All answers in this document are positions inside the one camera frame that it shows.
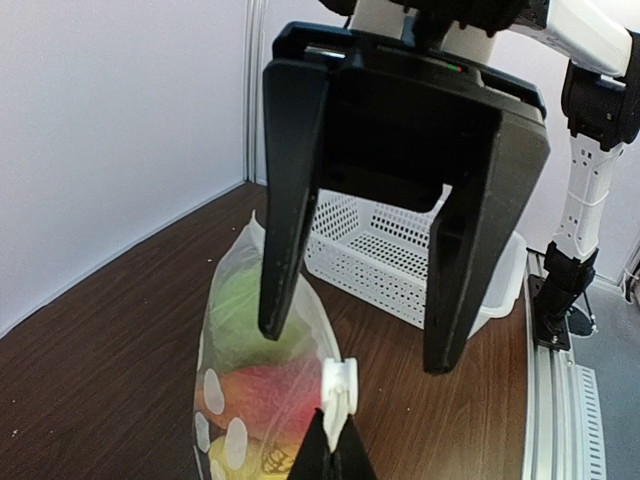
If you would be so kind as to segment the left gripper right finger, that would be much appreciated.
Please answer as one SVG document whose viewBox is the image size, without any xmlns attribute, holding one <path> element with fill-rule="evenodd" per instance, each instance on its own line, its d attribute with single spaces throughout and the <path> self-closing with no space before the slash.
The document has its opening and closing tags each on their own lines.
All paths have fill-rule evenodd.
<svg viewBox="0 0 640 480">
<path fill-rule="evenodd" d="M 337 480 L 377 479 L 351 415 L 347 417 L 337 447 L 330 455 L 330 478 Z"/>
</svg>

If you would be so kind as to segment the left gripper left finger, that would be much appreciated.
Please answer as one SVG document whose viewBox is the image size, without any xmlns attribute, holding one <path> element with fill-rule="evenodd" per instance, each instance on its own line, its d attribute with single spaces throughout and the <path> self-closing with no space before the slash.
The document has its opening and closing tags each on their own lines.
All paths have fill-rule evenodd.
<svg viewBox="0 0 640 480">
<path fill-rule="evenodd" d="M 289 480 L 329 480 L 332 478 L 332 454 L 323 428 L 324 413 L 316 409 L 302 441 Z"/>
</svg>

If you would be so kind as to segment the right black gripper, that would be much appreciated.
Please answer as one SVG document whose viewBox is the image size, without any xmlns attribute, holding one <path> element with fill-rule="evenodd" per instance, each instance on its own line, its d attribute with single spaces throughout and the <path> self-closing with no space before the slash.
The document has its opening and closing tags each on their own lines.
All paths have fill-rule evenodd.
<svg viewBox="0 0 640 480">
<path fill-rule="evenodd" d="M 455 369 L 550 152 L 530 84 L 446 53 L 293 22 L 263 74 L 267 216 L 259 328 L 289 314 L 320 190 L 416 212 L 430 230 L 423 368 Z"/>
</svg>

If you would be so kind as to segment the clear zip top bag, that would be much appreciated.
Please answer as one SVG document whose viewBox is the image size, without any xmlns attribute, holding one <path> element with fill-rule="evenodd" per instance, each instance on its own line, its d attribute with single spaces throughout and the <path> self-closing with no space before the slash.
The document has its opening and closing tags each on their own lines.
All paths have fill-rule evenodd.
<svg viewBox="0 0 640 480">
<path fill-rule="evenodd" d="M 324 306 L 297 280 L 280 338 L 258 326 L 265 230 L 250 219 L 218 263 L 194 390 L 194 452 L 203 479 L 285 479 L 312 421 L 336 456 L 357 410 L 358 373 L 343 359 Z"/>
</svg>

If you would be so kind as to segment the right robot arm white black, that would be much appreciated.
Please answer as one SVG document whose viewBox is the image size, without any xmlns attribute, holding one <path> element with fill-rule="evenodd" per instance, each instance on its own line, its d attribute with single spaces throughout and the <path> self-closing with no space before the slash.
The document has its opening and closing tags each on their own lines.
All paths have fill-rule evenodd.
<svg viewBox="0 0 640 480">
<path fill-rule="evenodd" d="M 321 190 L 414 212 L 429 234 L 423 366 L 458 363 L 550 153 L 537 88 L 491 68 L 517 32 L 568 60 L 571 174 L 534 311 L 545 339 L 595 275 L 613 168 L 639 132 L 639 36 L 589 1 L 330 1 L 287 24 L 263 73 L 268 205 L 258 325 L 277 340 Z"/>
</svg>

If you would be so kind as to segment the yellow fake lemon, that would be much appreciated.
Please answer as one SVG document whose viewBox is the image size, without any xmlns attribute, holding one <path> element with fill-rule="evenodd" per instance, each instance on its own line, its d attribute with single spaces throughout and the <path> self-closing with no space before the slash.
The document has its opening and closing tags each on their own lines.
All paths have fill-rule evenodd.
<svg viewBox="0 0 640 480">
<path fill-rule="evenodd" d="M 245 446 L 231 446 L 225 436 L 211 444 L 208 460 L 212 479 L 287 479 L 293 465 L 279 449 L 263 451 L 253 439 Z"/>
</svg>

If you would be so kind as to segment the red fake apple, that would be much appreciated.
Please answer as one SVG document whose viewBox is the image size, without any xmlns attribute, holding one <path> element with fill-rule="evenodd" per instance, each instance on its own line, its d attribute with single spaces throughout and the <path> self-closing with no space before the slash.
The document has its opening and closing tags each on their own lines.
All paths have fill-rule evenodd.
<svg viewBox="0 0 640 480">
<path fill-rule="evenodd" d="M 321 405 L 321 362 L 246 367 L 222 376 L 220 385 L 225 406 L 212 416 L 217 426 L 226 429 L 238 418 L 252 438 L 298 446 Z"/>
</svg>

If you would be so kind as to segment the green fake apple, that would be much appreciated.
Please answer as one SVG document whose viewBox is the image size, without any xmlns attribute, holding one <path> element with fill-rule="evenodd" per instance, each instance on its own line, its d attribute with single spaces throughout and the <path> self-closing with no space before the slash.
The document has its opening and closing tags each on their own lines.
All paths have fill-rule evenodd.
<svg viewBox="0 0 640 480">
<path fill-rule="evenodd" d="M 310 329 L 297 313 L 289 316 L 278 341 L 263 337 L 258 327 L 259 286 L 257 267 L 214 282 L 207 320 L 208 352 L 223 373 L 286 363 L 312 350 Z"/>
</svg>

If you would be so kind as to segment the white perforated plastic basket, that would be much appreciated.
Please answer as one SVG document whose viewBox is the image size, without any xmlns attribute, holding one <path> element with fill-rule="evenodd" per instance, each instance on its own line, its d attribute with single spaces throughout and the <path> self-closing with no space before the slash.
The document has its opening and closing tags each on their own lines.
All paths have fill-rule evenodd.
<svg viewBox="0 0 640 480">
<path fill-rule="evenodd" d="M 428 213 L 322 190 L 305 265 L 309 273 L 409 323 L 424 327 Z"/>
</svg>

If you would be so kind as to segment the left aluminium frame post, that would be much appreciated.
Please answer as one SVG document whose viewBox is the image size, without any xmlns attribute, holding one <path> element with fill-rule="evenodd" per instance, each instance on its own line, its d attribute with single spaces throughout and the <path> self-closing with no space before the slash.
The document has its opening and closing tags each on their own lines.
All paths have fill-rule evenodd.
<svg viewBox="0 0 640 480">
<path fill-rule="evenodd" d="M 260 74 L 264 40 L 264 18 L 267 1 L 249 0 L 246 2 L 246 25 L 244 39 L 244 158 L 245 179 L 258 182 L 258 110 Z"/>
</svg>

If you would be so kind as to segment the aluminium front rail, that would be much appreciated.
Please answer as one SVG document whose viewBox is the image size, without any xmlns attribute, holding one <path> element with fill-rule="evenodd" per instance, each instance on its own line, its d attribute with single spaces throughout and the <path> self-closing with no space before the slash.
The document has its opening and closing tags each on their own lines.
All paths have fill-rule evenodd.
<svg viewBox="0 0 640 480">
<path fill-rule="evenodd" d="M 523 479 L 605 479 L 605 442 L 595 372 L 571 351 L 535 340 L 532 298 L 542 255 L 528 251 L 523 280 L 527 333 L 527 413 Z"/>
</svg>

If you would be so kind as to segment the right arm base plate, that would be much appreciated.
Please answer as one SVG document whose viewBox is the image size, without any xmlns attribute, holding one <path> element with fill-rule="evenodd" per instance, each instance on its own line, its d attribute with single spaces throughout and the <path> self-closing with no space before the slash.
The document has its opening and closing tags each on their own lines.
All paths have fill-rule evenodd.
<svg viewBox="0 0 640 480">
<path fill-rule="evenodd" d="M 537 347 L 544 347 L 551 351 L 570 351 L 572 338 L 589 338 L 597 333 L 595 315 L 593 314 L 586 295 L 583 299 L 586 307 L 572 304 L 561 317 L 553 317 L 542 311 L 542 303 L 538 297 L 544 285 L 544 278 L 529 275 L 527 287 L 529 292 L 529 306 L 532 317 L 532 335 Z"/>
</svg>

